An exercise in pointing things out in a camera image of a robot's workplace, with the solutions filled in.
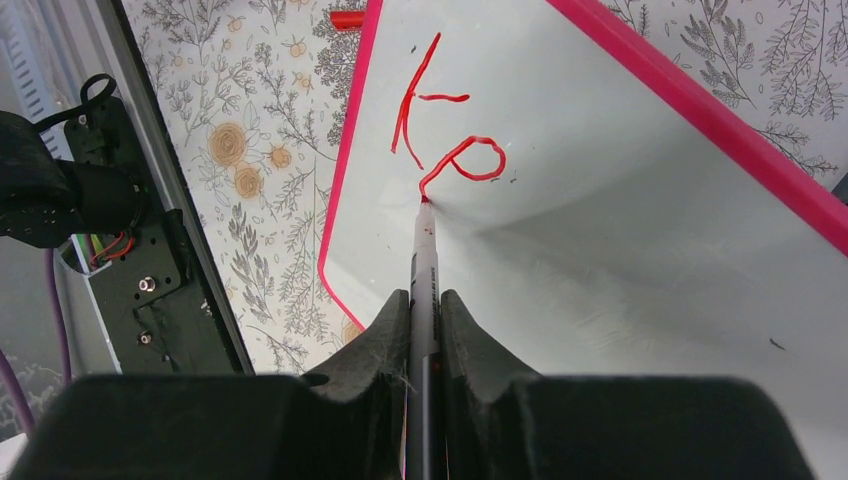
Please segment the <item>red marker cap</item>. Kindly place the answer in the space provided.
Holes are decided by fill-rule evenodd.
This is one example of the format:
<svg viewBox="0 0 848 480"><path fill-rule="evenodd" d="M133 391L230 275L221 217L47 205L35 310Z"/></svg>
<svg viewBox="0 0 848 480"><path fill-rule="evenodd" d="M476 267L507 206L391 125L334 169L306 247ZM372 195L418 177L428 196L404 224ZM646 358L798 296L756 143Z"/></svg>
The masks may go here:
<svg viewBox="0 0 848 480"><path fill-rule="evenodd" d="M362 28L364 11L331 11L329 20L337 31L357 31Z"/></svg>

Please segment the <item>silver red marker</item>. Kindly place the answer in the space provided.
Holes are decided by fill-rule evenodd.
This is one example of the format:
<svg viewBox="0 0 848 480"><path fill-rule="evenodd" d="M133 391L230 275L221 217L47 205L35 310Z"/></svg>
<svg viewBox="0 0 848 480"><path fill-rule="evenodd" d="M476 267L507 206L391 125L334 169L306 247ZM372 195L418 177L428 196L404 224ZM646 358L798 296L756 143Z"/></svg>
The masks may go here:
<svg viewBox="0 0 848 480"><path fill-rule="evenodd" d="M438 254L435 217L427 197L422 198L413 235L408 372L405 474L408 479L443 479Z"/></svg>

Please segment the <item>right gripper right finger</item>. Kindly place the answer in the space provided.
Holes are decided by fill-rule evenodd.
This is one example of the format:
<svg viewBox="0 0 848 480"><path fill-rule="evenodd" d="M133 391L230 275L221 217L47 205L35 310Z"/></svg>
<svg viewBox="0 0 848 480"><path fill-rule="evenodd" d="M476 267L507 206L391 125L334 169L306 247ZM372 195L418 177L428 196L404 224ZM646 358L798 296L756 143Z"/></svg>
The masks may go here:
<svg viewBox="0 0 848 480"><path fill-rule="evenodd" d="M441 297L453 479L810 479L777 405L715 376L543 375Z"/></svg>

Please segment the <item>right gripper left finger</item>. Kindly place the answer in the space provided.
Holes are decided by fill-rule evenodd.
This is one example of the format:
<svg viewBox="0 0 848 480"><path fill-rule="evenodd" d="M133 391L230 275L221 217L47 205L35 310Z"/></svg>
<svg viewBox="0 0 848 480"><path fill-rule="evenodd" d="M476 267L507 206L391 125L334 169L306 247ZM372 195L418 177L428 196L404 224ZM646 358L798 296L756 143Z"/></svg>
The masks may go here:
<svg viewBox="0 0 848 480"><path fill-rule="evenodd" d="M410 333L394 291L299 376L101 375L43 417L15 479L397 479Z"/></svg>

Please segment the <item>pink framed whiteboard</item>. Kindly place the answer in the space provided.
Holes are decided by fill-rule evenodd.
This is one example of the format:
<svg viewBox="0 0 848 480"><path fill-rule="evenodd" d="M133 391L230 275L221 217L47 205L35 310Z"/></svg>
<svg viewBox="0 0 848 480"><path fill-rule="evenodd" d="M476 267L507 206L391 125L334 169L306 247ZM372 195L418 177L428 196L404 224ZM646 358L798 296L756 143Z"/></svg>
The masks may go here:
<svg viewBox="0 0 848 480"><path fill-rule="evenodd" d="M597 1L371 1L322 281L368 325L440 285L537 370L763 388L847 475L847 208Z"/></svg>

